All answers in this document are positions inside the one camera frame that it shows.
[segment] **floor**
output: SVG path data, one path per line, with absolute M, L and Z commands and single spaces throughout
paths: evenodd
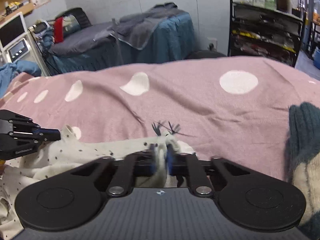
M 313 65 L 313 60 L 309 59 L 302 51 L 299 53 L 295 68 L 320 81 L 320 69 L 316 68 Z

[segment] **power outlet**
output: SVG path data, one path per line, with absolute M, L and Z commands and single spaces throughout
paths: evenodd
M 217 38 L 207 38 L 208 39 L 208 47 L 209 44 L 212 43 L 215 49 L 218 49 L 218 39 Z

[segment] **white monitor frame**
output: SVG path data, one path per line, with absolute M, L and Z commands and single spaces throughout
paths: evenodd
M 7 50 L 9 47 L 11 47 L 14 43 L 16 43 L 17 41 L 19 41 L 20 39 L 22 39 L 25 35 L 28 34 L 28 29 L 27 29 L 27 26 L 26 26 L 26 22 L 24 20 L 24 17 L 23 17 L 23 14 L 22 12 L 19 12 L 17 13 L 15 16 L 13 16 L 12 18 L 10 18 L 9 20 L 7 20 L 6 22 L 4 22 L 3 24 L 0 25 L 0 29 L 7 25 L 8 23 L 10 23 L 13 19 L 17 18 L 17 17 L 20 17 L 21 19 L 21 22 L 22 22 L 22 26 L 23 26 L 23 29 L 24 29 L 24 33 L 19 35 L 17 38 L 15 38 L 13 41 L 10 41 L 6 46 L 2 46 L 2 43 L 1 43 L 1 39 L 0 39 L 0 51 L 4 52 L 5 50 Z

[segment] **white cloth with black dots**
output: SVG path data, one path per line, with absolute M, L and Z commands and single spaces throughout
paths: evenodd
M 146 149 L 148 144 L 143 142 L 153 143 L 155 140 L 159 140 L 157 142 L 160 149 L 157 153 L 159 157 L 156 164 L 158 171 L 150 180 L 142 178 L 139 186 L 169 187 L 170 184 L 172 185 L 172 179 L 165 171 L 165 144 L 170 143 L 180 153 L 192 154 L 194 150 L 188 144 L 177 141 L 168 131 L 163 131 L 160 137 L 135 139 L 130 140 L 130 143 L 124 143 L 129 142 L 127 140 L 93 144 L 79 142 L 72 128 L 66 125 L 61 131 L 60 141 L 43 143 L 37 153 L 7 161 L 7 167 L 0 180 L 0 232 L 2 238 L 4 240 L 12 239 L 23 230 L 14 210 L 14 201 L 18 193 L 26 186 L 103 156 L 112 156 L 116 160 L 123 159 L 130 153 Z

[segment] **gray ribbed panel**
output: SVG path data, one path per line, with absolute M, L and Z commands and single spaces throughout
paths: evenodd
M 198 198 L 187 188 L 135 188 L 110 200 L 86 225 L 60 232 L 24 230 L 15 240 L 307 240 L 296 228 L 259 233 L 234 225 L 210 199 Z

